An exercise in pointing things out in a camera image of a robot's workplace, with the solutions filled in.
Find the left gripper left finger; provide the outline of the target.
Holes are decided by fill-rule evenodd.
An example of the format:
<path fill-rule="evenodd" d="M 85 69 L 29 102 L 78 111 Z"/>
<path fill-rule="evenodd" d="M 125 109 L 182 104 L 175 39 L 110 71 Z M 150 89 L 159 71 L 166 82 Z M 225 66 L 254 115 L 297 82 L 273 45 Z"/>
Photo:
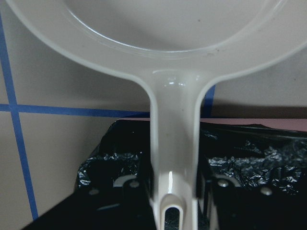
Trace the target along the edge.
<path fill-rule="evenodd" d="M 95 162 L 89 167 L 89 185 L 75 190 L 25 229 L 154 230 L 150 157 L 141 157 L 136 177 L 119 176 L 118 169 L 118 161 Z"/>

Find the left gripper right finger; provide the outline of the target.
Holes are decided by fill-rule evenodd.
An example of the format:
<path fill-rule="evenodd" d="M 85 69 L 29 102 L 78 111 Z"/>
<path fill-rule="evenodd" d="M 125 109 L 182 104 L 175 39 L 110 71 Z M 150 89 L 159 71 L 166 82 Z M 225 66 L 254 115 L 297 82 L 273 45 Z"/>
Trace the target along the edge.
<path fill-rule="evenodd" d="M 307 172 L 298 180 L 298 194 L 271 184 L 250 190 L 235 179 L 213 172 L 206 157 L 197 168 L 199 230 L 305 230 Z"/>

